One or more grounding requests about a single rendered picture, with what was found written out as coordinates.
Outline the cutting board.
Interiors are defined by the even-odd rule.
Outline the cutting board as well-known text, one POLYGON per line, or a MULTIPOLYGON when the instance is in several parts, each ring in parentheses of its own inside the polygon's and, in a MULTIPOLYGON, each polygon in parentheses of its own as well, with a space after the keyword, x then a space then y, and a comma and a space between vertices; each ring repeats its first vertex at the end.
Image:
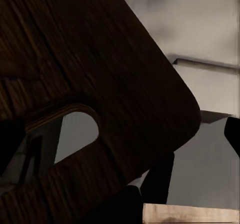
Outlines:
POLYGON ((0 195, 0 224, 73 224, 187 143, 201 111, 125 0, 0 0, 0 123, 71 103, 86 147, 0 195))

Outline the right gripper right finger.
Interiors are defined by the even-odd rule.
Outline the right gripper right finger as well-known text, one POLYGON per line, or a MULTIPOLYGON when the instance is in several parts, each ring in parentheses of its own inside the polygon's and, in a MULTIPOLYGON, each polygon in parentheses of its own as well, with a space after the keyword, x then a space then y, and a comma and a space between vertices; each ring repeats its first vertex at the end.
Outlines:
POLYGON ((235 117, 228 117, 224 135, 240 157, 240 119, 235 117))

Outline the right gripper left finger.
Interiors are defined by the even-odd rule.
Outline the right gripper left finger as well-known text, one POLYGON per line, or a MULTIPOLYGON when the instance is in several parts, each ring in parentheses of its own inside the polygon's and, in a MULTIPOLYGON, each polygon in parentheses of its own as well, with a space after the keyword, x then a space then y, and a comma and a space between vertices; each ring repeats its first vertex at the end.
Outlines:
POLYGON ((0 122, 0 177, 26 137, 22 117, 0 122))

